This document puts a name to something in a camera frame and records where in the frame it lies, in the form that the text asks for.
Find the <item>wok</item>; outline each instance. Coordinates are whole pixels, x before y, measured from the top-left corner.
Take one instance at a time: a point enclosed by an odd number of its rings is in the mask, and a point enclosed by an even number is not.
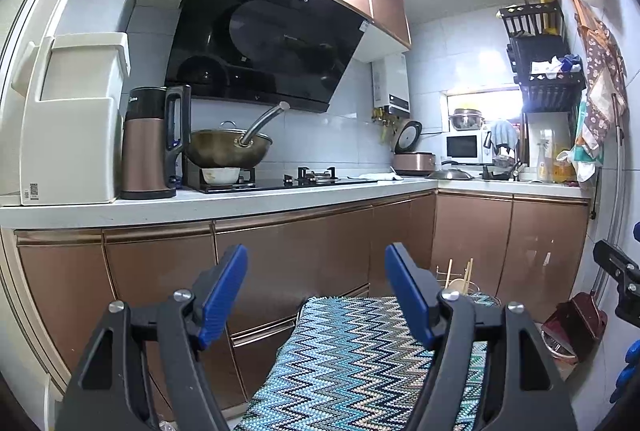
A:
[[[256,120],[249,129],[220,128],[201,129],[191,133],[187,156],[203,169],[215,167],[239,167],[251,169],[266,156],[273,140],[258,133],[268,122],[287,111],[289,104],[281,102]],[[231,120],[221,124],[236,125]]]

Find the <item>water heater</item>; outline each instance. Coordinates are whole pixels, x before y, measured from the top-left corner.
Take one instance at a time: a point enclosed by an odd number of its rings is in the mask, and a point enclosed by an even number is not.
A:
[[[409,118],[409,82],[404,54],[393,54],[371,63],[373,107],[388,114]]]

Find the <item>white bowl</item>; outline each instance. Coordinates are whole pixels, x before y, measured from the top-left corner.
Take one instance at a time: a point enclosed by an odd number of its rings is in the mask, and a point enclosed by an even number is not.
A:
[[[240,176],[239,167],[212,167],[203,169],[204,181],[210,186],[228,186],[238,182]]]

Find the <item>window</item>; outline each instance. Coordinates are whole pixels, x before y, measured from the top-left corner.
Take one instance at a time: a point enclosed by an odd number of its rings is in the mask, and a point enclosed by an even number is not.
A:
[[[452,115],[455,109],[470,108],[482,112],[485,122],[508,120],[520,123],[522,93],[519,89],[479,91],[447,96],[447,109]]]

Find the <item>electric kettle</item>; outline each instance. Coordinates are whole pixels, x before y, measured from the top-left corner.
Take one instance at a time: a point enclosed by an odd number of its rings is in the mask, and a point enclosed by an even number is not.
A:
[[[174,141],[175,103],[180,101]],[[126,200],[175,196],[175,162],[191,134],[191,88],[134,88],[129,93],[122,139],[122,193]]]

